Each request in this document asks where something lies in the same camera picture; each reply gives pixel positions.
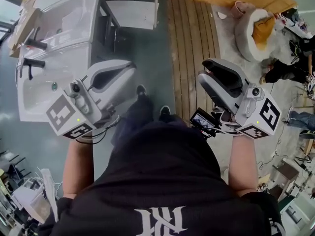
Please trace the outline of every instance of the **black t-shirt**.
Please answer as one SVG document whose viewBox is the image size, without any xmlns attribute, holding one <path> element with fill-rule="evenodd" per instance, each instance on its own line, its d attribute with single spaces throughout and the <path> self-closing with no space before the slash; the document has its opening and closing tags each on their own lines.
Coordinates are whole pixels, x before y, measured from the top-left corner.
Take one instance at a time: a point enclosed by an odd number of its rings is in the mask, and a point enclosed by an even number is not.
<svg viewBox="0 0 315 236">
<path fill-rule="evenodd" d="M 271 195 L 240 198 L 221 179 L 198 132 L 161 122 L 117 145 L 103 175 L 57 205 L 40 236 L 259 236 L 281 223 Z"/>
</svg>

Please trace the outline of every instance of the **printed logo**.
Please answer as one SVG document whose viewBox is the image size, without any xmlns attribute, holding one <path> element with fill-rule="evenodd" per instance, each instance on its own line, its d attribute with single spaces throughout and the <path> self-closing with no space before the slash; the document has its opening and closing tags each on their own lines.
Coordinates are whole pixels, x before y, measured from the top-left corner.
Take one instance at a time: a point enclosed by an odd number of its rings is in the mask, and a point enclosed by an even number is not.
<svg viewBox="0 0 315 236">
<path fill-rule="evenodd" d="M 187 230 L 183 229 L 182 208 L 184 208 L 184 206 L 173 209 L 174 218 L 171 217 L 168 207 L 150 208 L 152 214 L 147 210 L 135 209 L 135 211 L 141 213 L 143 225 L 143 233 L 137 236 L 173 236 L 171 230 L 175 234 Z M 159 209 L 162 211 L 162 217 L 159 214 Z M 151 215 L 156 220 L 153 227 L 151 227 Z"/>
<path fill-rule="evenodd" d="M 275 130 L 280 117 L 280 112 L 268 98 L 266 98 L 266 101 L 262 106 L 262 109 L 259 114 L 265 120 L 265 122 L 272 128 L 272 130 Z"/>
<path fill-rule="evenodd" d="M 93 129 L 90 126 L 88 126 L 86 123 L 83 123 L 81 126 L 72 129 L 68 133 L 65 133 L 63 136 L 70 139 L 76 139 L 92 130 Z"/>
<path fill-rule="evenodd" d="M 46 115 L 55 129 L 59 131 L 63 125 L 75 113 L 74 108 L 70 105 L 64 95 L 60 96 L 58 100 L 47 110 Z"/>
<path fill-rule="evenodd" d="M 240 129 L 239 130 L 240 132 L 254 138 L 254 139 L 258 139 L 258 138 L 263 138 L 263 137 L 266 137 L 266 136 L 269 136 L 267 133 L 265 133 L 264 131 L 258 129 L 257 127 L 255 126 L 249 126 L 249 127 L 246 127 L 244 129 Z"/>
</svg>

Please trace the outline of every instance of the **small screen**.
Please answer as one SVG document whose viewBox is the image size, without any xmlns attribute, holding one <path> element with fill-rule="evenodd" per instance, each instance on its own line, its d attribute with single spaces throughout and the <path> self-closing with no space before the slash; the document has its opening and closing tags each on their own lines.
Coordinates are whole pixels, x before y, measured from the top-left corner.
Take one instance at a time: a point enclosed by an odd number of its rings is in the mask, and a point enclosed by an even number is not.
<svg viewBox="0 0 315 236">
<path fill-rule="evenodd" d="M 198 122 L 204 128 L 213 128 L 214 127 L 214 125 L 211 122 L 209 122 L 207 119 L 202 117 L 200 114 L 196 114 L 195 117 L 193 118 L 193 120 Z"/>
</svg>

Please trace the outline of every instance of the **black pants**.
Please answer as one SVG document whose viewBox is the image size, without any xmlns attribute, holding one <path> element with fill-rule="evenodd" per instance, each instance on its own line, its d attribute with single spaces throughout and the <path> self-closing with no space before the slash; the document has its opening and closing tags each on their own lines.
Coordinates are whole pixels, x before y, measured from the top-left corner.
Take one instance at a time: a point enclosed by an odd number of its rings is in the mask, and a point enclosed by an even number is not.
<svg viewBox="0 0 315 236">
<path fill-rule="evenodd" d="M 145 125 L 153 122 L 153 102 L 148 96 L 139 96 L 137 101 L 131 105 L 127 112 L 122 116 L 118 123 L 112 145 L 122 142 L 125 138 L 137 132 Z M 177 115 L 165 115 L 158 119 L 170 125 L 187 126 L 185 122 Z"/>
<path fill-rule="evenodd" d="M 275 83 L 279 79 L 304 83 L 308 71 L 308 58 L 300 59 L 292 65 L 286 65 L 277 60 L 274 63 L 274 68 L 266 74 L 265 79 L 267 83 Z"/>
</svg>

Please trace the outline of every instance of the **white chair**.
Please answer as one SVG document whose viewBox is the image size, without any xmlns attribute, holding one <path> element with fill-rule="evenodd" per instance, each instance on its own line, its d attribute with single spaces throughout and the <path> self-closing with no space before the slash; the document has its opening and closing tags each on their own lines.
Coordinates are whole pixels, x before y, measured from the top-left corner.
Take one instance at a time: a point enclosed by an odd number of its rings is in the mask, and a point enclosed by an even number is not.
<svg viewBox="0 0 315 236">
<path fill-rule="evenodd" d="M 258 49 L 252 37 L 254 23 L 268 16 L 267 11 L 263 9 L 252 9 L 245 13 L 235 27 L 235 41 L 237 48 L 248 61 L 263 61 L 264 59 L 269 58 L 271 52 L 275 48 L 276 32 L 274 29 L 267 40 L 265 50 Z"/>
</svg>

